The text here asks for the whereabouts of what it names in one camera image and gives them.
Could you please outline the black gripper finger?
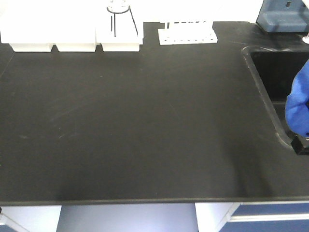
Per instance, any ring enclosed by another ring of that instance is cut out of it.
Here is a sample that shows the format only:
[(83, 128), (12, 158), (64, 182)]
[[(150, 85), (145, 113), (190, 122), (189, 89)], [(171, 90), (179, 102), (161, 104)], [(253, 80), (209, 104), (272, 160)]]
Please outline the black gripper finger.
[(297, 155), (309, 154), (309, 142), (301, 136), (296, 135), (291, 141), (291, 146)]

